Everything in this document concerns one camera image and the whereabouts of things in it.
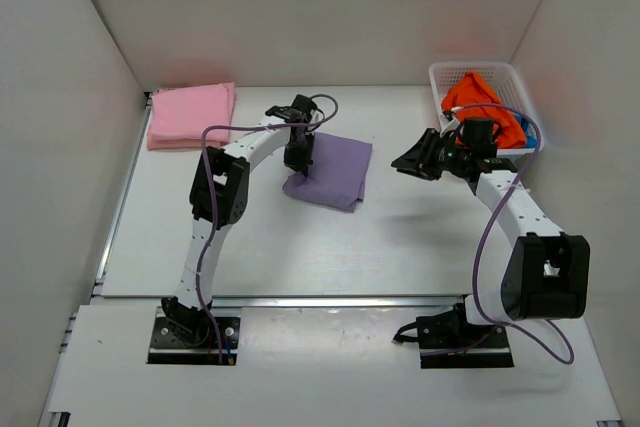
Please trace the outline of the purple t shirt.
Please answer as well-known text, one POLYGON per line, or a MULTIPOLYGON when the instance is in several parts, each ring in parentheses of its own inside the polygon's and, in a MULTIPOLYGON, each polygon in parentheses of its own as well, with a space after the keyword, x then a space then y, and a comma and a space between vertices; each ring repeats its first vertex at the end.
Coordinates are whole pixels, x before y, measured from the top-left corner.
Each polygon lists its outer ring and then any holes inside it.
POLYGON ((319 133, 308 175, 294 173, 282 186, 285 195, 352 213, 364 200, 371 143, 319 133))

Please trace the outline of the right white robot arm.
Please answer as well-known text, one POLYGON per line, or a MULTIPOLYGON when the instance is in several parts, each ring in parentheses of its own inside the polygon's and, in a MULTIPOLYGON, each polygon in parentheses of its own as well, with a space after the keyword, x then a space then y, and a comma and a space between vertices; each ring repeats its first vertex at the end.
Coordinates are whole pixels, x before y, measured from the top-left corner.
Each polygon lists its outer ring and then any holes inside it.
POLYGON ((427 129, 391 166, 428 181, 450 173, 464 180, 491 212, 512 248, 488 290, 479 286, 479 256, 464 314, 472 325, 510 325, 526 319, 580 318, 587 303, 590 246, 544 214, 521 183, 521 170, 498 154, 497 123, 471 117, 441 133, 427 129))

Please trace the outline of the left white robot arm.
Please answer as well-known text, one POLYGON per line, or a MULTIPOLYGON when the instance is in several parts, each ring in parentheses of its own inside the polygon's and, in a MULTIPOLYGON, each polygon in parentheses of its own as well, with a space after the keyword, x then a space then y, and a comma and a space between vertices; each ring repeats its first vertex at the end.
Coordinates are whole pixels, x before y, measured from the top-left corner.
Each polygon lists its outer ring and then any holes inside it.
POLYGON ((213 277, 231 227, 248 207, 252 171, 278 150, 284 165, 307 175, 312 164, 314 129, 326 118, 313 95, 296 95, 288 106, 269 108, 255 127, 221 148, 205 147, 189 193, 192 234, 182 275, 174 293, 161 300, 170 331, 189 347, 222 338, 214 319, 213 277))

